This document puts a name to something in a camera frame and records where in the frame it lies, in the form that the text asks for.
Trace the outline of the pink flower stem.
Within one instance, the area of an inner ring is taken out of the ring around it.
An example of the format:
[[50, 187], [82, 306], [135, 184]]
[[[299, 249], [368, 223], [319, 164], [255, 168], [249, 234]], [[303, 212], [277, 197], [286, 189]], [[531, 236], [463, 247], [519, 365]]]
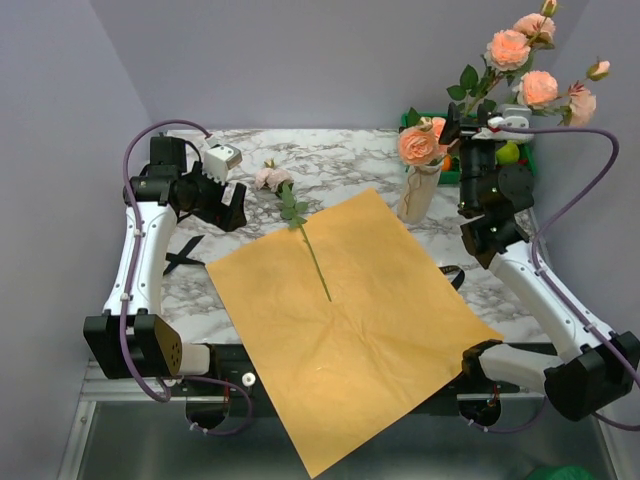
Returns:
[[557, 1], [543, 1], [538, 12], [525, 15], [511, 28], [493, 35], [481, 55], [483, 70], [467, 64], [456, 84], [446, 91], [464, 114], [470, 114], [482, 104], [494, 105], [489, 94], [500, 82], [508, 86], [529, 72], [534, 54], [539, 50], [552, 50], [556, 26], [553, 20], [558, 9]]
[[448, 154], [449, 146], [440, 143], [446, 119], [421, 116], [415, 109], [409, 112], [408, 124], [400, 133], [397, 152], [407, 166], [436, 166]]
[[606, 78], [611, 63], [598, 58], [586, 71], [583, 79], [561, 90], [558, 81], [547, 71], [532, 70], [525, 73], [513, 86], [505, 101], [528, 108], [533, 115], [559, 116], [560, 125], [584, 127], [597, 109], [596, 95], [588, 88]]

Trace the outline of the pink flower bouquet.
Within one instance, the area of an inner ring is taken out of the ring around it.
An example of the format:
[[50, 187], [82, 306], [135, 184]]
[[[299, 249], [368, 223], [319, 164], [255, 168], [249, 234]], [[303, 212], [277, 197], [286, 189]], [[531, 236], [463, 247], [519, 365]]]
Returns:
[[290, 230], [298, 230], [302, 235], [325, 296], [327, 300], [331, 302], [331, 293], [317, 260], [314, 248], [305, 230], [307, 220], [304, 215], [308, 211], [308, 203], [297, 199], [294, 193], [293, 176], [287, 170], [277, 167], [273, 158], [269, 158], [263, 162], [263, 168], [255, 175], [254, 187], [257, 190], [269, 190], [280, 199], [278, 205], [280, 217], [288, 223]]

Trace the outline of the orange paper flower wrap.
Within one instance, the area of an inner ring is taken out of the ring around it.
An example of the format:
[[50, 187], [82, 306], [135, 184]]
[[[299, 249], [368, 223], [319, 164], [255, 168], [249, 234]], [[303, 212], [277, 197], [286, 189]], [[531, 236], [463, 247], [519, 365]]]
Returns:
[[374, 190], [210, 263], [293, 445], [317, 476], [496, 337]]

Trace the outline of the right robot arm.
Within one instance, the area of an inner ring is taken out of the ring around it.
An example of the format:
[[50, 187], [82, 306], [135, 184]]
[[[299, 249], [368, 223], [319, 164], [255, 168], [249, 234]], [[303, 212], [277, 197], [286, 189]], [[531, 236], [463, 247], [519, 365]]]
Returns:
[[531, 111], [507, 104], [495, 112], [479, 107], [464, 116], [448, 106], [442, 145], [458, 147], [459, 207], [467, 252], [505, 283], [542, 327], [552, 355], [485, 341], [463, 354], [460, 379], [480, 392], [493, 383], [525, 387], [546, 397], [564, 418], [579, 421], [626, 396], [639, 383], [639, 340], [617, 333], [583, 305], [539, 253], [517, 213], [534, 204], [532, 173], [520, 164], [500, 167], [496, 152], [509, 141], [527, 143]]

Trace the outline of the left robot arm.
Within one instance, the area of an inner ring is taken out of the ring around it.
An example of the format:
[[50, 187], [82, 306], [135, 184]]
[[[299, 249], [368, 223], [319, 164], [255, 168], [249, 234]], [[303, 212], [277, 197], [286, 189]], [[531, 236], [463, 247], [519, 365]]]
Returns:
[[223, 201], [229, 171], [239, 165], [239, 149], [206, 140], [203, 152], [187, 163], [187, 140], [154, 136], [150, 159], [123, 190], [126, 235], [114, 286], [103, 311], [86, 318], [83, 335], [109, 379], [187, 376], [201, 395], [214, 393], [222, 380], [211, 363], [212, 350], [188, 344], [161, 317], [161, 284], [186, 255], [171, 256], [171, 236], [181, 215], [193, 215], [224, 232], [245, 226], [245, 185], [234, 186]]

